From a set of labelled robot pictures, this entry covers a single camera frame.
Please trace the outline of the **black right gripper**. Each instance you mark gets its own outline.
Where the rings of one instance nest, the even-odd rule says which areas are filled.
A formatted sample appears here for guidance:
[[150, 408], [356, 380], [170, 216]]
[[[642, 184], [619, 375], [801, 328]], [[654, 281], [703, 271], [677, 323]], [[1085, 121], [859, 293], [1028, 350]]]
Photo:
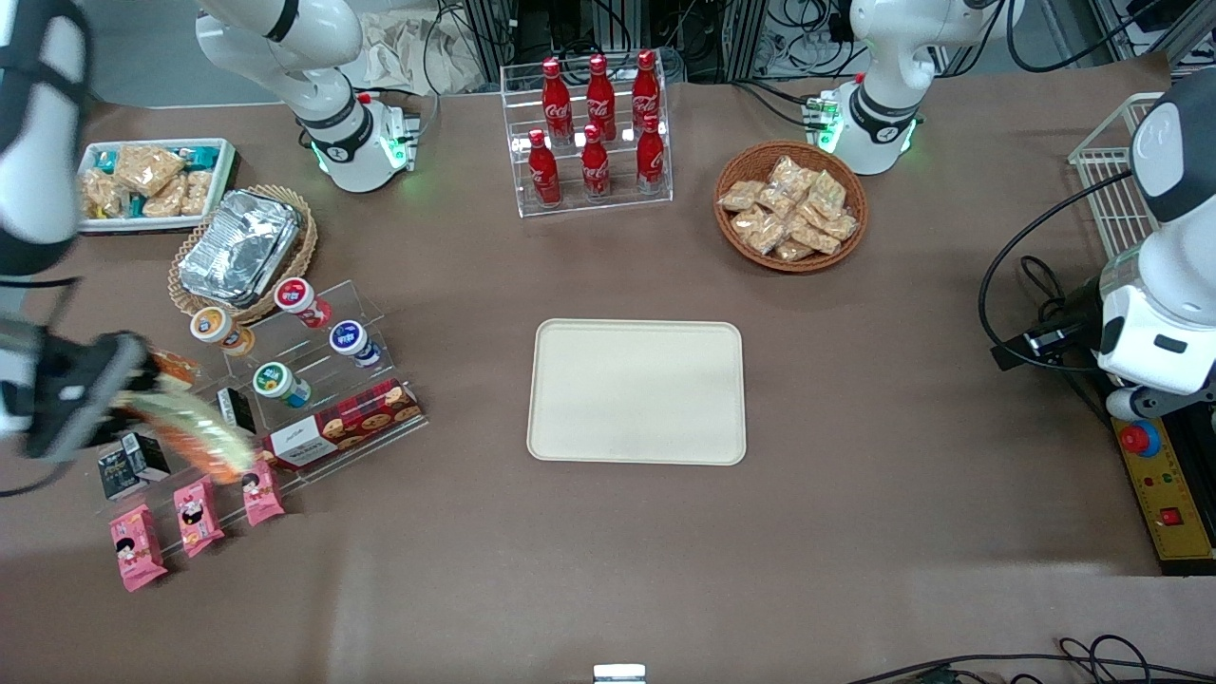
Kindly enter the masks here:
[[161, 368], [156, 364], [140, 364], [129, 372], [125, 385], [118, 389], [105, 408], [105, 414], [95, 427], [95, 445], [109, 445], [122, 439], [122, 433], [140, 422], [140, 414], [133, 408], [136, 397], [161, 389]]

